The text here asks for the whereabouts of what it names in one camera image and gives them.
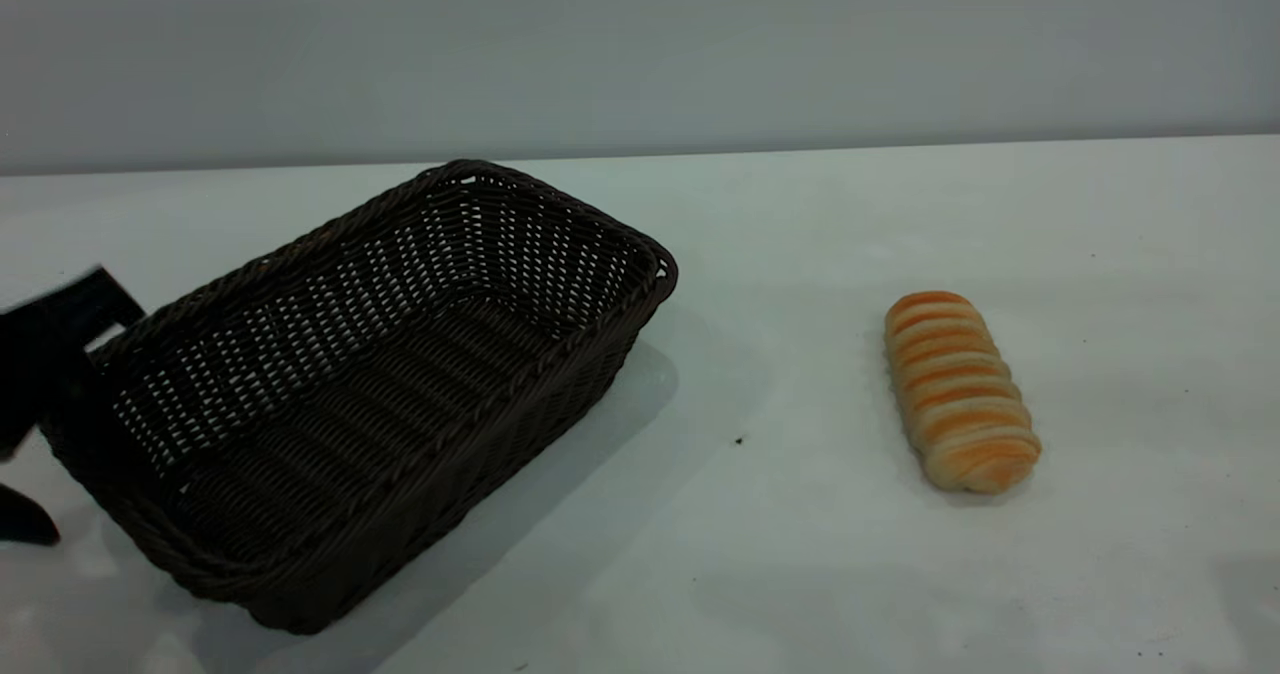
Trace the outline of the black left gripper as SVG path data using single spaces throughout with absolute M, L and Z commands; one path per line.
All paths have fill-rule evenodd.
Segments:
M 146 317 L 142 306 L 106 269 L 92 269 L 55 292 L 55 301 L 32 301 L 1 320 L 1 451 L 14 457 L 37 419 L 50 411 L 67 382 L 86 368 L 84 350 L 113 327 Z M 61 535 L 32 498 L 0 486 L 3 544 L 52 547 Z

